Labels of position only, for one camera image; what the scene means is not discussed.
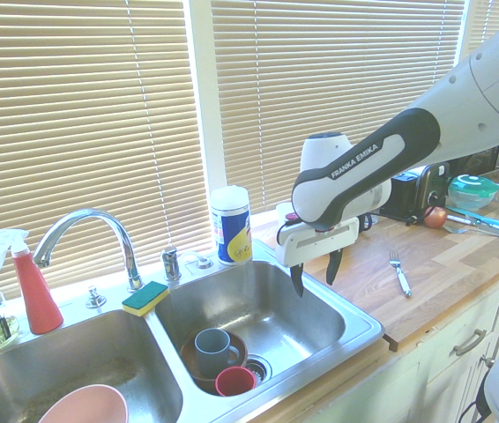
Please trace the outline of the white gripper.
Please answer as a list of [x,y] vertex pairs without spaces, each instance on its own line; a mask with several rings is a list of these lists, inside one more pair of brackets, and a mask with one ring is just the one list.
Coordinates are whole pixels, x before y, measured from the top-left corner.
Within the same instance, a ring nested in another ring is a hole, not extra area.
[[351,218],[339,222],[327,232],[318,232],[298,218],[279,221],[276,260],[281,265],[290,267],[290,278],[299,297],[304,293],[303,263],[329,253],[325,279],[329,286],[333,285],[341,264],[343,248],[357,240],[359,223],[358,218]]

